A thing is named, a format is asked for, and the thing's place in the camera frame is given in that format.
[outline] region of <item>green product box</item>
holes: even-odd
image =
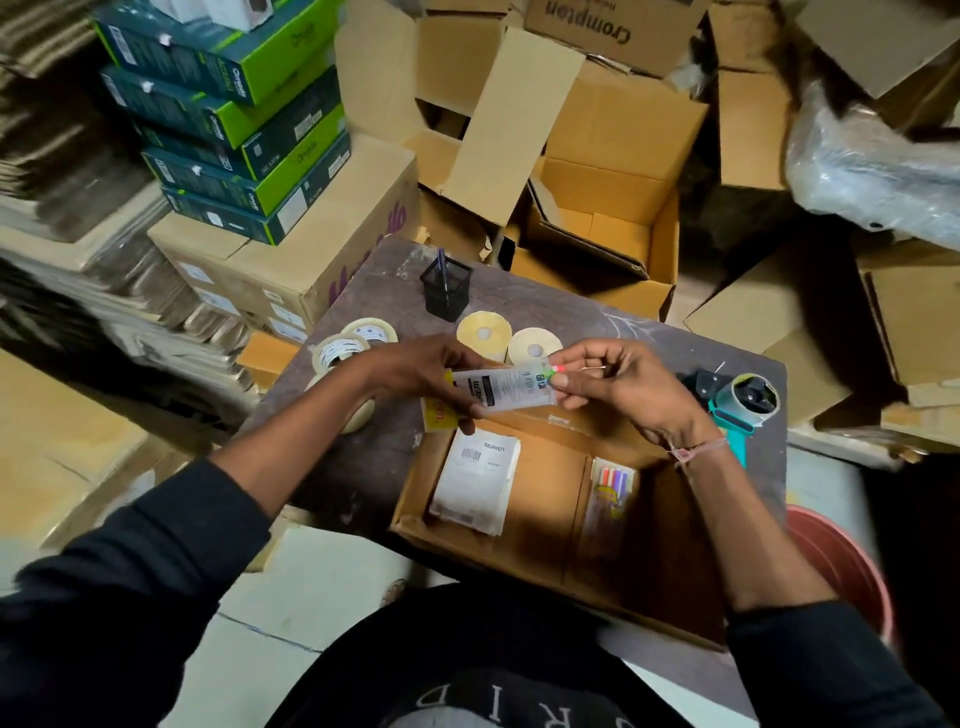
[[[93,10],[113,61],[135,73],[256,106],[311,56],[331,44],[343,0],[276,0],[249,33],[204,17],[179,23],[149,0],[115,0]]]
[[[308,132],[260,182],[231,175],[219,166],[179,157],[157,147],[147,147],[143,150],[143,157],[161,184],[260,215],[270,215],[346,128],[344,107],[340,105]]]
[[[340,106],[337,68],[331,66],[300,96],[240,145],[228,149],[205,144],[174,132],[134,122],[140,136],[153,147],[193,159],[248,180],[264,180],[290,155],[322,119]]]
[[[181,215],[247,235],[267,245],[279,245],[348,159],[350,138],[347,132],[342,132],[320,161],[306,173],[300,184],[287,195],[274,214],[268,217],[168,186],[164,186],[163,191],[170,205]]]
[[[116,65],[101,70],[100,76],[113,100],[128,112],[167,129],[237,149],[305,91],[312,89],[333,62],[333,46],[330,45],[314,54],[273,96],[255,107],[156,81]]]

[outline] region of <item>dark tabletop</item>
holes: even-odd
[[[420,274],[436,249],[388,237],[373,251],[336,303],[310,334],[320,343],[351,321],[373,316],[388,321],[400,340],[433,333],[455,333],[457,325],[428,314]],[[711,341],[680,328],[641,319],[532,280],[476,263],[470,280],[473,311],[495,311],[514,331],[538,327],[553,331],[564,345],[588,337],[636,339],[650,346],[676,372],[716,370],[728,375],[765,376],[786,401],[786,371],[779,362]],[[310,351],[303,347],[266,395],[244,429],[262,424],[295,399],[313,378]],[[451,576],[459,567],[414,553],[388,531],[403,480],[420,444],[423,425],[418,401],[379,401],[370,422],[339,437],[294,495],[294,505],[312,512],[323,528],[365,536],[411,557],[430,562]],[[775,416],[748,440],[747,465],[757,492],[781,520],[785,515],[786,418]],[[611,652],[691,690],[752,715],[749,701],[727,655],[667,638],[634,625],[612,627],[604,640]]]

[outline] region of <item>finger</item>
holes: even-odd
[[[607,401],[610,398],[611,384],[608,380],[583,372],[557,372],[550,377],[550,386],[588,400]]]
[[[574,365],[578,362],[593,360],[594,363],[585,364],[585,366],[603,366],[615,361],[623,351],[623,346],[622,339],[583,339],[566,349],[550,354],[550,363],[569,364],[570,369],[576,369]]]

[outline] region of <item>floor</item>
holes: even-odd
[[[820,511],[876,558],[860,470],[791,449],[787,499]],[[262,573],[244,574],[224,599],[164,728],[259,728],[342,632],[377,609],[399,578],[434,586],[445,577],[363,539],[291,526]],[[756,722],[653,672],[630,666],[697,728]]]

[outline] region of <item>person's left hand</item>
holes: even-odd
[[[436,397],[464,415],[460,428],[473,433],[473,420],[483,417],[483,407],[466,389],[444,378],[445,369],[484,369],[487,361],[449,334],[408,339],[373,347],[348,362],[364,361],[369,382],[378,398]]]

